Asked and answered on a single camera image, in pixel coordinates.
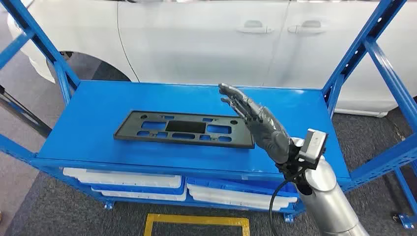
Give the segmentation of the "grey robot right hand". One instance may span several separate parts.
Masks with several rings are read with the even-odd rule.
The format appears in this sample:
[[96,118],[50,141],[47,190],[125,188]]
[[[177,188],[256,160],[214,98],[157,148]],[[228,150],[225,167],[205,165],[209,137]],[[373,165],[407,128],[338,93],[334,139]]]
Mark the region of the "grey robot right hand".
[[244,120],[255,143],[275,163],[287,162],[294,143],[272,112],[234,86],[220,83],[218,87],[219,93],[225,95],[221,101],[227,103]]

